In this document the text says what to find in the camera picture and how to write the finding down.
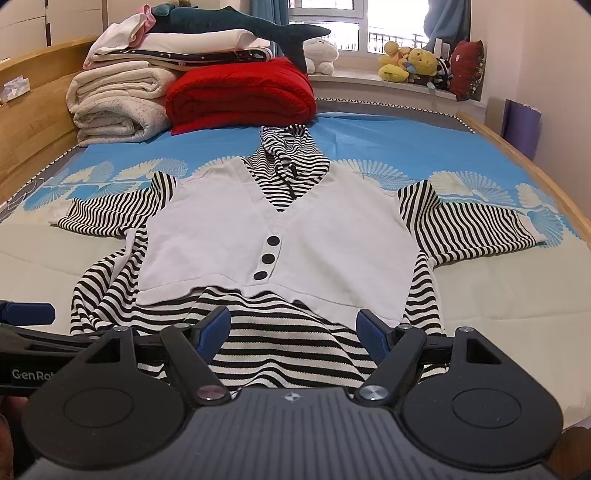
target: red blanket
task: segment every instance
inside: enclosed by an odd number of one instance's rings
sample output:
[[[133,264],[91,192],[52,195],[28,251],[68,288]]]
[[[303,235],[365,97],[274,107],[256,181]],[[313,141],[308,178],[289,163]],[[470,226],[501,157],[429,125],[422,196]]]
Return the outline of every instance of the red blanket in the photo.
[[[191,70],[166,96],[173,135],[228,125],[286,127],[316,114],[312,86],[286,58]]]

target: logo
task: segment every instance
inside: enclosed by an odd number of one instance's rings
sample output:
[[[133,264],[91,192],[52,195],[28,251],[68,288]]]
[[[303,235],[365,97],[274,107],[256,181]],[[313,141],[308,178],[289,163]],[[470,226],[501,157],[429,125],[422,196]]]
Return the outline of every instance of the logo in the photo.
[[[295,403],[301,398],[301,395],[296,392],[289,392],[287,395],[283,396],[283,398],[288,402]]]
[[[12,385],[33,386],[41,385],[53,376],[52,371],[33,370],[28,368],[13,368],[11,370]]]

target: purple folder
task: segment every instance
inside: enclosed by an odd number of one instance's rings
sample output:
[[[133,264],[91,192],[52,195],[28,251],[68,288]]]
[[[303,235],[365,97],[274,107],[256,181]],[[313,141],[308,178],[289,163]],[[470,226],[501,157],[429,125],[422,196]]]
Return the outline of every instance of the purple folder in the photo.
[[[533,160],[540,139],[541,120],[542,114],[535,108],[506,100],[501,136]]]

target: white sweater vest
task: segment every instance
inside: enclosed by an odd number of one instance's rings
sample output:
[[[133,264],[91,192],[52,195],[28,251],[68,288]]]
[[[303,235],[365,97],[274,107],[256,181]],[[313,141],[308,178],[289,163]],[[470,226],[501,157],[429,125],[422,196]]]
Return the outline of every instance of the white sweater vest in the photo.
[[[277,212],[234,157],[179,182],[147,228],[139,305],[207,286],[271,291],[351,329],[361,308],[401,321],[419,252],[398,198],[337,163]]]

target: white plush toy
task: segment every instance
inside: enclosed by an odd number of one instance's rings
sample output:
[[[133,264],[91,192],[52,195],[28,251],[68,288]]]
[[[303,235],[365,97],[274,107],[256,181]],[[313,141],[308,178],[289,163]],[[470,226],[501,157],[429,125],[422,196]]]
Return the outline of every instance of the white plush toy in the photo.
[[[304,55],[308,75],[323,73],[332,75],[335,72],[333,62],[339,58],[339,50],[324,38],[311,38],[304,42]]]

